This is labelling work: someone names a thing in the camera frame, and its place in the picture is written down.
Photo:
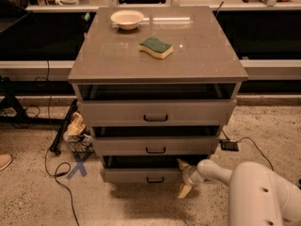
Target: black handle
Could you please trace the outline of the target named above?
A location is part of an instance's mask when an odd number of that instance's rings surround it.
[[[150,116],[144,115],[143,119],[144,121],[147,122],[163,122],[168,120],[168,115],[165,115],[163,118],[157,118],[157,117],[152,118]]]
[[[164,181],[164,177],[162,177],[162,179],[159,180],[151,180],[149,177],[147,177],[147,181],[149,184],[161,184]]]
[[[149,150],[149,148],[147,147],[147,148],[145,149],[145,151],[146,151],[148,154],[163,154],[163,153],[166,152],[166,147],[164,147],[162,151]]]

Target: green sponge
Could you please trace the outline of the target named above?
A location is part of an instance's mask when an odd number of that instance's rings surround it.
[[[173,52],[171,44],[150,37],[139,43],[139,51],[144,51],[153,57],[164,59]]]

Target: speckled floor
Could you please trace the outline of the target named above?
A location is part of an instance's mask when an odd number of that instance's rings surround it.
[[[235,140],[251,137],[275,171],[297,185],[301,178],[300,105],[300,97],[242,96],[224,131]],[[65,106],[52,106],[51,115],[63,118],[67,110]],[[45,172],[45,154],[55,135],[51,127],[16,129],[0,124],[0,153],[11,153],[14,158],[0,171],[0,225],[76,225],[69,192]],[[60,148],[60,156],[47,156],[51,173],[65,161],[72,169],[76,166],[73,153],[64,143]],[[239,150],[225,152],[218,148],[212,160],[229,169],[244,161],[269,167],[249,139],[239,143]],[[178,200],[178,184],[105,184],[96,155],[83,165],[86,176],[78,170],[69,178],[59,179],[71,189],[80,225],[228,225],[228,189],[221,184],[196,186],[187,198]]]

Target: blue cross on floor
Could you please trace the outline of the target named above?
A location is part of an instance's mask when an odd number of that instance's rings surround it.
[[[74,155],[75,160],[76,160],[76,166],[69,172],[67,175],[67,179],[71,179],[72,176],[79,170],[82,174],[83,177],[87,176],[86,169],[84,167],[84,162],[87,161],[87,159],[91,156],[92,153],[86,153],[83,158],[80,157],[79,153],[76,153]]]

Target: bowl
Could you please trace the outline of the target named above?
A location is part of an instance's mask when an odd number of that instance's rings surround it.
[[[143,13],[136,10],[121,10],[111,16],[111,21],[124,30],[135,29],[143,19]]]

